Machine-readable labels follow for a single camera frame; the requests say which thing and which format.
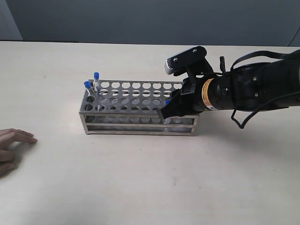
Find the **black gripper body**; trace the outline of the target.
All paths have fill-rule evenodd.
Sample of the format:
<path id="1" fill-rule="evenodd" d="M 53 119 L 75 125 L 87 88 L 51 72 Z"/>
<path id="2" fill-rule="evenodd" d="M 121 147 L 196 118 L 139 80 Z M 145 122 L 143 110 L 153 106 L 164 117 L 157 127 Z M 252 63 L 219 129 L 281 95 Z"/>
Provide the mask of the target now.
<path id="1" fill-rule="evenodd" d="M 183 93 L 180 95 L 181 115 L 234 109 L 233 88 L 229 77 L 196 78 L 194 93 L 187 94 L 190 88 L 189 79 L 184 79 L 184 85 L 181 88 Z"/>

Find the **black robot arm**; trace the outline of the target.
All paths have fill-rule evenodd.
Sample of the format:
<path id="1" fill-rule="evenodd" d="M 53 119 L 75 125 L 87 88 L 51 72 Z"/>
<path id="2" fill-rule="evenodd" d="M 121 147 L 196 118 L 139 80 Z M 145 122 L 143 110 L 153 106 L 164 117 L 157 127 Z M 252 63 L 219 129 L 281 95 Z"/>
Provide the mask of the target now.
<path id="1" fill-rule="evenodd" d="M 157 111 L 162 119 L 204 111 L 271 111 L 300 104 L 300 52 L 257 51 L 235 61 L 230 70 L 220 58 L 220 72 L 206 60 L 206 49 L 193 47 L 166 60 L 169 75 L 187 74 L 179 90 Z M 265 56 L 272 62 L 238 66 L 238 62 Z"/>

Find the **bare human hand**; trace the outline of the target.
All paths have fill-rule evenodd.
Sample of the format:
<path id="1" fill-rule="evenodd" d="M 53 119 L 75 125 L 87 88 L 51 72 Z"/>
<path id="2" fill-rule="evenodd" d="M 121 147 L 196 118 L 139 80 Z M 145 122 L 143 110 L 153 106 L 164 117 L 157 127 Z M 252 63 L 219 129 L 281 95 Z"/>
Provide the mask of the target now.
<path id="1" fill-rule="evenodd" d="M 13 143 L 28 143 L 35 144 L 38 140 L 32 133 L 8 128 L 0 131 L 0 176 L 7 175 L 15 169 L 13 161 L 16 159 L 16 154 L 10 150 Z"/>

